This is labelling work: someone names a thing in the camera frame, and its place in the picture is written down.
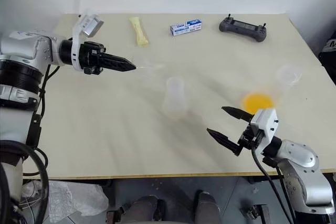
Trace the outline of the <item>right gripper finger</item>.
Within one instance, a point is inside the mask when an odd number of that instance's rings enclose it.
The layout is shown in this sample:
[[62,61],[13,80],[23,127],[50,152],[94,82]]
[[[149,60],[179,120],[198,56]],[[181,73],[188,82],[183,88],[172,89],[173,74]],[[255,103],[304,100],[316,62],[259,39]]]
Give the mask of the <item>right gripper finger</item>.
[[234,108],[231,106],[223,106],[222,110],[224,110],[226,113],[228,113],[230,116],[239,119],[239,120],[244,120],[245,122],[250,122],[251,119],[253,118],[253,114],[250,114],[246,111],[243,111],[238,108]]
[[207,128],[206,130],[218,144],[232,151],[234,154],[240,153],[240,146],[230,141],[226,135],[223,135],[222,133],[209,128]]

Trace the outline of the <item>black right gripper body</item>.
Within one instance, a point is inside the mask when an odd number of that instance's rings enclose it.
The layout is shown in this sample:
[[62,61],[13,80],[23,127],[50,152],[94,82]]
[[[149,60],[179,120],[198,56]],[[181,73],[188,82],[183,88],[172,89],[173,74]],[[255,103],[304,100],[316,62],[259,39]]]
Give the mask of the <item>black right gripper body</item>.
[[243,131],[238,140],[238,148],[234,151],[236,156],[239,156],[243,148],[248,150],[256,150],[263,138],[263,130],[256,130],[250,124]]

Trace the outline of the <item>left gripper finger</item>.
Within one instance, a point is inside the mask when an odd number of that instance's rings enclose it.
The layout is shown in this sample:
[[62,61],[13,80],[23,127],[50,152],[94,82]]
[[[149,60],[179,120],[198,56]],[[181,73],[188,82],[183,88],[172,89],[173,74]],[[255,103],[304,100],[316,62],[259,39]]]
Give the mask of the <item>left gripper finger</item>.
[[101,64],[104,61],[123,61],[123,62],[128,61],[128,62],[130,62],[128,59],[123,58],[123,57],[118,57],[118,56],[114,56],[114,55],[111,55],[111,54],[102,53],[101,54]]
[[123,61],[104,61],[101,64],[102,68],[107,68],[119,72],[127,72],[135,70],[137,67],[131,62]]

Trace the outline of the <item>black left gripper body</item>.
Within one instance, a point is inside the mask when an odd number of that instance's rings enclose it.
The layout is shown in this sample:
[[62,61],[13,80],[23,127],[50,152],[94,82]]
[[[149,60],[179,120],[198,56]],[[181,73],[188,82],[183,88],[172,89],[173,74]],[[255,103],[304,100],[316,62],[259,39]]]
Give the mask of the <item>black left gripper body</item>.
[[99,75],[103,68],[100,66],[99,58],[106,51],[103,44],[85,41],[79,49],[79,63],[85,74]]

